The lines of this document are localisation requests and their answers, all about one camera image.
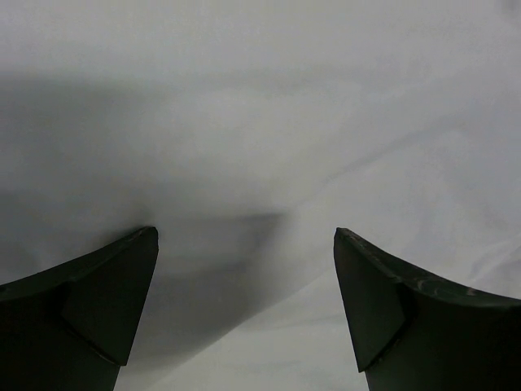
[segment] black object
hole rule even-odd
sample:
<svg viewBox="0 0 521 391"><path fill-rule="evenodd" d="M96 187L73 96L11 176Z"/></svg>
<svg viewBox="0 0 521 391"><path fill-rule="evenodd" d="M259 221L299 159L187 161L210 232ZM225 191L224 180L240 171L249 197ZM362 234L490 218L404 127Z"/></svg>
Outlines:
<svg viewBox="0 0 521 391"><path fill-rule="evenodd" d="M370 391L521 390L521 301L448 281L347 229L335 265Z"/></svg>
<svg viewBox="0 0 521 391"><path fill-rule="evenodd" d="M157 230L143 228L0 286L0 390L112 391L158 251Z"/></svg>

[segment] dark plastic part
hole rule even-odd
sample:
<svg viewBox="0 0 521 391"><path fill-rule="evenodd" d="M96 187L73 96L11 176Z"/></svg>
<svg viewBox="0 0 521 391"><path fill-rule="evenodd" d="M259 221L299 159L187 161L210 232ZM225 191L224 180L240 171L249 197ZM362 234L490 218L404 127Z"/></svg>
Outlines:
<svg viewBox="0 0 521 391"><path fill-rule="evenodd" d="M335 266L370 391L521 390L521 301L448 281L350 230Z"/></svg>
<svg viewBox="0 0 521 391"><path fill-rule="evenodd" d="M112 391L158 255L147 227L0 286L0 390Z"/></svg>

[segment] wrinkled fabric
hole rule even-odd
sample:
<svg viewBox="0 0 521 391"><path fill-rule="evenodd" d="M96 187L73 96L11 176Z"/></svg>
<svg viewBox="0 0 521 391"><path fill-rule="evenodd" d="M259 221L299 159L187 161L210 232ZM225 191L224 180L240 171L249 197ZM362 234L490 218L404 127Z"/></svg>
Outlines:
<svg viewBox="0 0 521 391"><path fill-rule="evenodd" d="M521 298L520 11L6 2L0 283L155 225L116 389L366 389L337 226Z"/></svg>

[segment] white cloth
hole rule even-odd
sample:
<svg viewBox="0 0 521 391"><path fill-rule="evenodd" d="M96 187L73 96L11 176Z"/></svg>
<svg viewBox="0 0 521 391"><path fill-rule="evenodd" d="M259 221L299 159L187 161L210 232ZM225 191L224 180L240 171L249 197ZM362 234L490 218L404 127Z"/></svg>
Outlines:
<svg viewBox="0 0 521 391"><path fill-rule="evenodd" d="M366 389L337 226L521 297L520 28L515 0L6 0L0 282L153 224L116 389Z"/></svg>

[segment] white sheet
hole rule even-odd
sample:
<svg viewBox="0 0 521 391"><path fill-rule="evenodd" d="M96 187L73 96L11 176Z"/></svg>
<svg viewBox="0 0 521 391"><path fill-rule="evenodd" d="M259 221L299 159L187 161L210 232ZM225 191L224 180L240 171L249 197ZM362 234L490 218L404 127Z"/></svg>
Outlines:
<svg viewBox="0 0 521 391"><path fill-rule="evenodd" d="M0 282L154 224L116 389L366 389L337 226L521 297L520 26L515 0L5 2Z"/></svg>

